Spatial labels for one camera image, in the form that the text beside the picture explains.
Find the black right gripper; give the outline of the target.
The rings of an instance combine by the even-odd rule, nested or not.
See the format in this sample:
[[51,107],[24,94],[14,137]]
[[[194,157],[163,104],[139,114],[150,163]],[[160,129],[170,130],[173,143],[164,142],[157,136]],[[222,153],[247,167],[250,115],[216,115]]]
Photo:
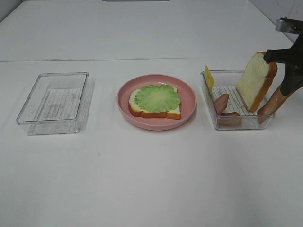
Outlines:
[[303,34],[289,49],[267,50],[264,60],[266,63],[285,64],[285,75],[280,86],[282,95],[290,95],[303,86]]

